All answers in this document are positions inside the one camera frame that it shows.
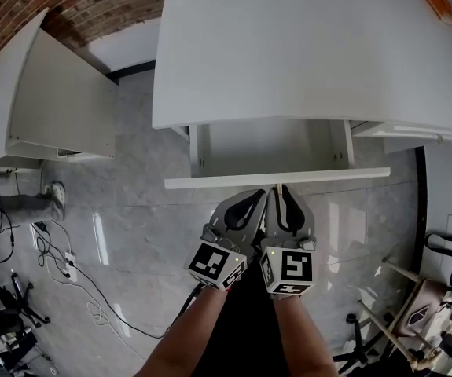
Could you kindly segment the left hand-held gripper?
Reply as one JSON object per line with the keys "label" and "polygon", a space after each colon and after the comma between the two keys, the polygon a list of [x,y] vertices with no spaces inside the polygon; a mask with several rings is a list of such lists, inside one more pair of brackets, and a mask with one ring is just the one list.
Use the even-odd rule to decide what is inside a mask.
{"label": "left hand-held gripper", "polygon": [[263,189],[240,192],[222,201],[189,251],[189,274],[215,290],[228,291],[252,260],[252,243],[265,206]]}

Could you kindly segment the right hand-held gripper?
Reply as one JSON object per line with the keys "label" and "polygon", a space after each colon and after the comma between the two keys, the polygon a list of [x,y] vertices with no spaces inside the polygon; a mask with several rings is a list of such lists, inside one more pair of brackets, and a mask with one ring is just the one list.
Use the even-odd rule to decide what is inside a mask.
{"label": "right hand-held gripper", "polygon": [[265,226],[260,267],[266,291],[283,297],[303,295],[316,278],[313,212],[293,188],[276,185],[267,197]]}

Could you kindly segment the white drawer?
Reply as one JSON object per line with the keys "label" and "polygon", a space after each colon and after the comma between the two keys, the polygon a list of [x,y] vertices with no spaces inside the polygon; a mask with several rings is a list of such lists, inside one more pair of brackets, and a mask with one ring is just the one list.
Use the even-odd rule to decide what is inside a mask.
{"label": "white drawer", "polygon": [[351,121],[353,137],[398,137],[430,141],[452,141],[452,130],[445,127],[410,123],[385,123]]}
{"label": "white drawer", "polygon": [[214,189],[385,178],[388,167],[359,168],[349,122],[259,119],[192,125],[191,175],[166,189]]}

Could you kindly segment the person's right forearm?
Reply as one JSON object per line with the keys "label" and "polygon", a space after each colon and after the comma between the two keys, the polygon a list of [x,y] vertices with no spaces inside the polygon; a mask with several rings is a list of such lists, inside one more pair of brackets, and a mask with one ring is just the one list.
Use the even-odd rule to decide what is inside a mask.
{"label": "person's right forearm", "polygon": [[339,377],[333,357],[300,297],[274,300],[285,359],[292,377]]}

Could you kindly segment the person's left forearm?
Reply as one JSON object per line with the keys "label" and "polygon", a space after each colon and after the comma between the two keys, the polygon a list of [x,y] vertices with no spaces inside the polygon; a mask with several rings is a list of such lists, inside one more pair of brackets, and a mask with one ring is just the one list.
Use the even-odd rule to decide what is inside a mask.
{"label": "person's left forearm", "polygon": [[225,291],[204,288],[134,377],[190,377],[206,349],[226,297]]}

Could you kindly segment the person's black trousers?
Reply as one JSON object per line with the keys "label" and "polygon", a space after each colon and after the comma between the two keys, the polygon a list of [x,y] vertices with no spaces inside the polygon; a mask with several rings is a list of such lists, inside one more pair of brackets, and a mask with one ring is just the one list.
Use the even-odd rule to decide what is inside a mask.
{"label": "person's black trousers", "polygon": [[234,283],[191,377],[291,377],[258,264]]}

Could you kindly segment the wooden stool with pink cushion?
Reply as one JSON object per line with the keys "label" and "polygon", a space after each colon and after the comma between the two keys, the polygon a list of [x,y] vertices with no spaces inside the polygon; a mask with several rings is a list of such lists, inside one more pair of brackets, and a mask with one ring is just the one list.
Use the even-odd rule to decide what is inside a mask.
{"label": "wooden stool with pink cushion", "polygon": [[[382,260],[382,264],[414,282],[414,288],[410,292],[408,299],[395,315],[389,327],[383,325],[380,319],[362,300],[358,301],[358,304],[380,331],[384,333],[388,341],[406,358],[412,372],[425,370],[436,363],[440,356],[440,350],[430,344],[422,335],[422,332],[437,312],[443,308],[444,298],[449,288],[444,283],[419,276],[416,273],[389,262],[386,258]],[[415,325],[407,327],[406,322],[408,316],[425,306],[429,306],[427,316]],[[412,338],[423,343],[428,349],[428,356],[419,361],[399,340],[400,338]]]}

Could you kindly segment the smartphone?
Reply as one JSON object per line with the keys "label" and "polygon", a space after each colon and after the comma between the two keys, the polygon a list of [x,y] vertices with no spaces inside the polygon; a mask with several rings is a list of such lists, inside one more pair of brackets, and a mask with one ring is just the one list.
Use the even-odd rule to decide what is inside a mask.
{"label": "smartphone", "polygon": [[406,326],[411,327],[411,326],[415,325],[416,323],[422,321],[427,316],[428,311],[429,311],[429,306],[425,306],[425,307],[411,313],[407,318]]}

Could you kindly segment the white hutch desk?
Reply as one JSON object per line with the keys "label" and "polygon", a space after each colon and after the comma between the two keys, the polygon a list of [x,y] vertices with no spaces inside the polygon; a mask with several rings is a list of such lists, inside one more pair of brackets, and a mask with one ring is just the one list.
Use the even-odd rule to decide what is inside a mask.
{"label": "white hutch desk", "polygon": [[452,136],[452,27],[426,0],[164,0],[153,127],[264,118]]}

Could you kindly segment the white power strip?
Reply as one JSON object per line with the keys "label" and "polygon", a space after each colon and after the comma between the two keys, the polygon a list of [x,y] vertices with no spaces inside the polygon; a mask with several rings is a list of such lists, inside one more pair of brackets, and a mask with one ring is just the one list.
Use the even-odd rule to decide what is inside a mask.
{"label": "white power strip", "polygon": [[77,283],[78,282],[78,275],[77,275],[77,268],[76,268],[76,257],[75,255],[70,252],[65,252],[65,276],[72,282]]}

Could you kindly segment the small white desk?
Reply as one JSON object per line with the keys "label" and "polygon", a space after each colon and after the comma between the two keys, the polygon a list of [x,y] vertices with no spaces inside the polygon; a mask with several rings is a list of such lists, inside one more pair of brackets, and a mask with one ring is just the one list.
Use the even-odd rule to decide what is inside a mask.
{"label": "small white desk", "polygon": [[118,86],[30,20],[0,51],[0,168],[115,155]]}

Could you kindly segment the orange bread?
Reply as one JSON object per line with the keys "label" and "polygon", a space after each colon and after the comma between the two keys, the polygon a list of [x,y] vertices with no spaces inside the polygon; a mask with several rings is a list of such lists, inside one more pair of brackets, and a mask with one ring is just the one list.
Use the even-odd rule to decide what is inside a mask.
{"label": "orange bread", "polygon": [[425,0],[438,19],[452,27],[452,5],[448,0]]}

